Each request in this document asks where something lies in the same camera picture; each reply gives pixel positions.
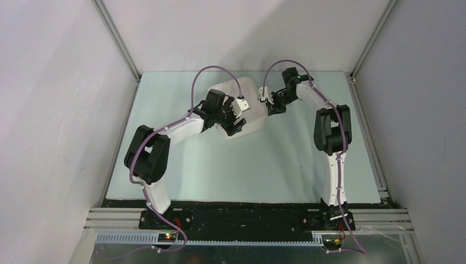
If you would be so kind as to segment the white medicine kit case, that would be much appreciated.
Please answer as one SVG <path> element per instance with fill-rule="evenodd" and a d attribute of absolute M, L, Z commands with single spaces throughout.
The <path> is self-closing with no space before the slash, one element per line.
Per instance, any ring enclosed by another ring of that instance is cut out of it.
<path fill-rule="evenodd" d="M 240 136 L 259 131 L 265 127 L 268 111 L 265 104 L 259 101 L 259 89 L 251 78 L 246 76 L 240 77 L 237 80 L 230 80 L 213 85 L 209 89 L 218 90 L 228 96 L 232 96 L 234 100 L 237 101 L 237 103 L 234 104 L 233 110 L 239 110 L 241 112 L 240 115 L 236 112 L 234 113 L 236 117 L 234 123 L 237 124 L 242 119 L 246 121 L 242 130 L 232 136 L 228 136 L 220 125 L 216 125 L 215 128 L 225 139 L 239 138 Z"/>

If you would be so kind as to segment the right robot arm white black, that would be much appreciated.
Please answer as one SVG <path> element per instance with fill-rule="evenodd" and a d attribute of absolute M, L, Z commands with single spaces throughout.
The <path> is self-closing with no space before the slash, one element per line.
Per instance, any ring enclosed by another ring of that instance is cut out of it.
<path fill-rule="evenodd" d="M 344 189 L 344 162 L 346 152 L 352 142 L 351 110 L 346 104 L 337 104 L 314 83 L 306 74 L 301 75 L 295 67 L 282 72 L 284 88 L 271 92 L 266 85 L 259 88 L 258 99 L 264 103 L 268 115 L 286 112 L 287 105 L 301 100 L 315 110 L 313 129 L 314 145 L 325 158 L 324 176 L 326 187 L 321 204 L 326 211 L 320 214 L 320 224 L 333 230 L 342 222 L 341 215 L 347 213 L 347 200 Z"/>

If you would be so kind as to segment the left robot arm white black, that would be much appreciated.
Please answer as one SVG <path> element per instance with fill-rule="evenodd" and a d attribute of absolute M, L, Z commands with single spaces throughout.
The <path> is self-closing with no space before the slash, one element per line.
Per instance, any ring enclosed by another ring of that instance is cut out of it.
<path fill-rule="evenodd" d="M 155 212 L 152 221 L 160 229 L 171 227 L 174 221 L 173 213 L 167 210 L 171 201 L 162 181 L 170 147 L 214 125 L 219 125 L 227 136 L 233 136 L 247 123 L 241 115 L 250 107 L 243 96 L 235 98 L 219 90 L 210 90 L 205 100 L 179 120 L 159 129 L 146 125 L 136 129 L 124 165 L 130 170 L 130 181 L 141 186 L 147 206 Z"/>

